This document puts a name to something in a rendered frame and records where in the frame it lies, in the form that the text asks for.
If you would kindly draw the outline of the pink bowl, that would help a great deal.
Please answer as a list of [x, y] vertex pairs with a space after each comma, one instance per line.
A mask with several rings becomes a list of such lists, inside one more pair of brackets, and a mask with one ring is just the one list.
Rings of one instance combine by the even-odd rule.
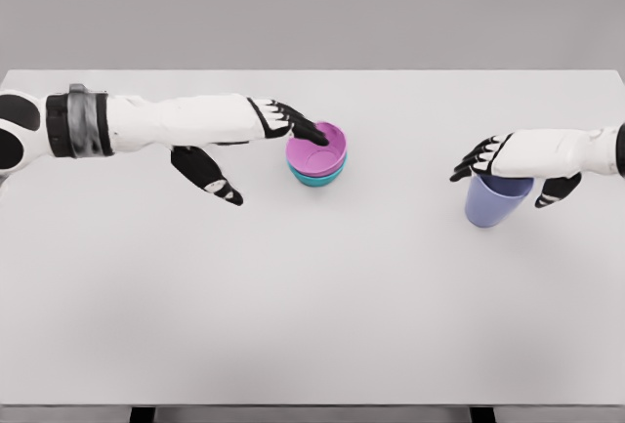
[[320, 178], [335, 173], [345, 162], [348, 153], [344, 131], [329, 122], [319, 121], [315, 127], [328, 140], [327, 146], [291, 138], [286, 145], [286, 160], [299, 173]]

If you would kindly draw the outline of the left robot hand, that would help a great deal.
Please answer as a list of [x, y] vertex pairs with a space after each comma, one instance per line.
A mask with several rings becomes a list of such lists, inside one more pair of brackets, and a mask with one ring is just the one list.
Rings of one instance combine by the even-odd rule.
[[329, 145], [325, 134], [292, 106], [242, 96], [226, 97], [222, 104], [211, 96], [201, 98], [198, 105], [184, 104], [168, 131], [172, 165], [201, 190], [235, 206], [243, 204], [241, 193], [205, 147], [245, 145], [287, 135], [321, 147]]

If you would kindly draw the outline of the teal bowl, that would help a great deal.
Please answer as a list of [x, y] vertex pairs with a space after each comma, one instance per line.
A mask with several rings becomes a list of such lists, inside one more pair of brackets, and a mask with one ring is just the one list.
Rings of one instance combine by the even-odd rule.
[[338, 167], [338, 169], [336, 171], [330, 173], [329, 175], [323, 176], [323, 177], [312, 177], [312, 176], [304, 175], [303, 173], [297, 171], [290, 162], [287, 162], [287, 167], [289, 168], [289, 170], [293, 174], [293, 176], [301, 184], [303, 184], [303, 185], [305, 185], [307, 187], [321, 188], [321, 187], [325, 187], [325, 186], [331, 184], [334, 180], [336, 180], [339, 177], [339, 175], [342, 173], [342, 171], [343, 171], [344, 167], [346, 166], [347, 162], [348, 162], [348, 159], [345, 158], [344, 161], [341, 163], [341, 165]]

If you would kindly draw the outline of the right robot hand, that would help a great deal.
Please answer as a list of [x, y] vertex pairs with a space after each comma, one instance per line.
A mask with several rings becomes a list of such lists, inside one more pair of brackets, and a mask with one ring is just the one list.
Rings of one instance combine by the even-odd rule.
[[545, 208], [567, 198], [581, 183], [588, 134], [581, 130], [532, 129], [491, 136], [454, 167], [449, 181], [481, 175], [542, 179], [534, 202]]

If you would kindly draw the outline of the lavender blue cup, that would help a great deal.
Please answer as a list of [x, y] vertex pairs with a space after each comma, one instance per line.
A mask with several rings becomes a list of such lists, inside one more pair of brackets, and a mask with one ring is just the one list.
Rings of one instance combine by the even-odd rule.
[[521, 205], [533, 185], [532, 178], [475, 175], [468, 188], [465, 215], [479, 228], [492, 228]]

